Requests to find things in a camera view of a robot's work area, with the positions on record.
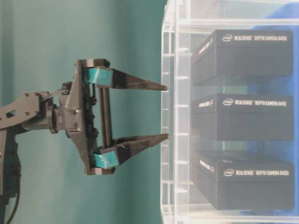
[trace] stacked boxes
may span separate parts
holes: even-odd
[[[292,32],[216,30],[192,55],[192,84],[252,85],[292,75]],[[192,130],[216,141],[293,141],[293,97],[215,93],[192,102]],[[192,154],[195,186],[220,210],[292,209],[293,165],[259,153]]]

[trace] robotic arm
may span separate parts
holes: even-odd
[[[49,129],[52,134],[65,130],[74,142],[87,175],[113,174],[115,167],[137,153],[155,146],[168,134],[113,139],[109,88],[167,90],[166,86],[143,80],[109,68],[105,59],[76,61],[77,71],[72,82],[52,93],[26,92],[13,103],[0,108],[0,207],[20,195],[21,164],[15,136],[31,130]],[[94,127],[95,89],[100,92],[100,113],[103,145],[97,146],[98,130]],[[60,106],[53,103],[59,96]]]

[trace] cable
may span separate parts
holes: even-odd
[[[6,222],[6,224],[10,224],[14,218],[14,215],[18,209],[18,205],[19,205],[19,201],[20,201],[20,193],[21,193],[21,167],[19,166],[17,168],[17,198],[15,200],[14,209],[13,209],[8,221]]]
[[[55,95],[57,95],[57,94],[59,94],[59,93],[61,93],[61,92],[69,92],[69,90],[68,90],[68,89],[59,89],[59,90],[55,90],[55,91],[52,92],[52,93],[48,93],[47,95],[44,95],[44,96],[42,97],[42,99],[41,99],[41,102],[43,102],[43,101],[45,101],[45,100],[47,100],[47,99],[49,99],[49,98],[52,98],[53,96],[55,96]]]

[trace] gripper jaw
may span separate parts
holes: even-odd
[[[100,154],[94,154],[95,165],[96,167],[105,169],[114,168],[145,149],[161,143],[167,138],[168,134],[157,134],[115,139],[113,146],[110,148],[103,149],[99,147],[98,151]]]
[[[82,60],[81,63],[86,64],[86,67],[83,67],[83,72],[88,82],[96,84],[99,88],[167,90],[166,86],[159,83],[109,68],[110,63],[106,59]]]

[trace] intel logo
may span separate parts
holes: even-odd
[[[225,36],[222,37],[222,40],[224,42],[229,42],[233,39],[233,36],[231,34],[226,34]]]
[[[230,106],[230,105],[232,105],[234,103],[234,100],[231,99],[231,98],[228,98],[228,99],[225,99],[222,103],[225,106]]]
[[[223,172],[225,176],[232,176],[234,175],[235,171],[233,169],[227,169]]]

